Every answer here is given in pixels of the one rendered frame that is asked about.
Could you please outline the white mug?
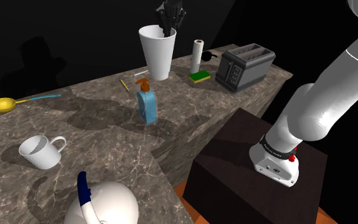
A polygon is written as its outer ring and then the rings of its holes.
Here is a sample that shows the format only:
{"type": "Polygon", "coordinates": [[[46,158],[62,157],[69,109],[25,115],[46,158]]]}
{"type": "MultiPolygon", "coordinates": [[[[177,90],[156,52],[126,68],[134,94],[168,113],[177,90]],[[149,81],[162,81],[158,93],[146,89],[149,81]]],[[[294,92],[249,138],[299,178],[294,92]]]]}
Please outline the white mug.
{"type": "Polygon", "coordinates": [[[61,151],[67,144],[63,136],[54,137],[49,140],[46,136],[33,136],[26,139],[19,147],[18,152],[38,169],[47,170],[60,162],[61,151]],[[53,143],[57,140],[63,140],[61,148],[56,149],[53,143]]]}

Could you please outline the green and yellow sponge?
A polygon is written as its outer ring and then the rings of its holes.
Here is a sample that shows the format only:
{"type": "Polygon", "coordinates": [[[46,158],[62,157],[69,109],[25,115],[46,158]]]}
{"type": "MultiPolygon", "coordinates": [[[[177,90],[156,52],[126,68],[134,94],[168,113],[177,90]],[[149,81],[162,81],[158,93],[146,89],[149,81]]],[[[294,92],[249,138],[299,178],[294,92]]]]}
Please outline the green and yellow sponge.
{"type": "Polygon", "coordinates": [[[201,81],[207,80],[211,77],[211,75],[207,71],[199,71],[197,73],[193,73],[189,75],[189,79],[193,83],[199,83],[201,81]]]}

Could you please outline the small black round object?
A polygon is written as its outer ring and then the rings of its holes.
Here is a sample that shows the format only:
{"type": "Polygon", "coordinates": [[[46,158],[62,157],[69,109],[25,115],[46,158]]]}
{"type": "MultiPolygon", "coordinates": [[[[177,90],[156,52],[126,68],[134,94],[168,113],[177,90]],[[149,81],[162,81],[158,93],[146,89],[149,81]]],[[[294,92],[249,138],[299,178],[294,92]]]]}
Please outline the small black round object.
{"type": "Polygon", "coordinates": [[[217,55],[211,53],[210,51],[205,51],[205,52],[202,53],[201,60],[204,61],[204,62],[208,62],[213,57],[217,58],[217,55]]]}

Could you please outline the blue soap dispenser bottle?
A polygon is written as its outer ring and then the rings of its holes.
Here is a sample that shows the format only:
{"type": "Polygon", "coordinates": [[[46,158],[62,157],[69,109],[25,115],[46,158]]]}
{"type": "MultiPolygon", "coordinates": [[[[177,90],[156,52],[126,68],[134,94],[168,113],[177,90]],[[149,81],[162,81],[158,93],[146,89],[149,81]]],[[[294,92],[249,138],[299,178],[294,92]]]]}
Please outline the blue soap dispenser bottle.
{"type": "Polygon", "coordinates": [[[135,82],[140,84],[140,90],[137,92],[139,114],[147,125],[157,121],[156,97],[149,86],[147,78],[139,79],[135,82]]]}

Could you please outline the dark robot stand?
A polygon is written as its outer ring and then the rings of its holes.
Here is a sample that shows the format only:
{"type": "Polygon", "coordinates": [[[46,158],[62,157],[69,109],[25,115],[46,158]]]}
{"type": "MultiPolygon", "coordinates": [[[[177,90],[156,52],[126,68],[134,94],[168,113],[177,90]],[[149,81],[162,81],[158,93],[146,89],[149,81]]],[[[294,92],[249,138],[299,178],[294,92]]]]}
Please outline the dark robot stand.
{"type": "Polygon", "coordinates": [[[301,143],[298,181],[286,187],[249,157],[270,127],[239,108],[194,159],[183,197],[209,224],[315,224],[327,155],[301,143]]]}

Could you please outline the tall white cup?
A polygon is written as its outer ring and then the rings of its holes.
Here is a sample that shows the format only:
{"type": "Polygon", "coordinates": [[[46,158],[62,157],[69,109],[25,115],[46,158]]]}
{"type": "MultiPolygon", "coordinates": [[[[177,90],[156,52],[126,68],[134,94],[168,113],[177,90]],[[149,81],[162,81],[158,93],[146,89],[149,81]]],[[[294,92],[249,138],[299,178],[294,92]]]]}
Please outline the tall white cup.
{"type": "Polygon", "coordinates": [[[165,37],[159,25],[147,25],[139,29],[144,57],[148,71],[156,81],[169,77],[177,31],[171,28],[165,37]]]}

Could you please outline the grey toaster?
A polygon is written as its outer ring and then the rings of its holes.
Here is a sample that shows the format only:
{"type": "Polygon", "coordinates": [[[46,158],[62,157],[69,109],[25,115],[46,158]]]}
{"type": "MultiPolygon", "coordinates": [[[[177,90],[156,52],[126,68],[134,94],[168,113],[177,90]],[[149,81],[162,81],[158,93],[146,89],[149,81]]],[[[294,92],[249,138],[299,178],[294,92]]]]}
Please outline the grey toaster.
{"type": "Polygon", "coordinates": [[[266,77],[276,54],[252,43],[224,52],[215,81],[232,93],[257,84],[266,77]]]}

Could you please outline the white paper towel roll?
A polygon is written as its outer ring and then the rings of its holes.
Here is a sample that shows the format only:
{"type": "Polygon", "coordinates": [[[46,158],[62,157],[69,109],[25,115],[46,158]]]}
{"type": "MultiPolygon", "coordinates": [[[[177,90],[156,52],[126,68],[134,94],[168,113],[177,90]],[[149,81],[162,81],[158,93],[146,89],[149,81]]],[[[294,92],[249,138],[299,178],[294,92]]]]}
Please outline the white paper towel roll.
{"type": "Polygon", "coordinates": [[[190,67],[191,74],[199,72],[199,67],[200,67],[200,62],[203,52],[203,44],[204,41],[201,39],[196,39],[193,42],[193,51],[191,56],[191,67],[190,67]]]}

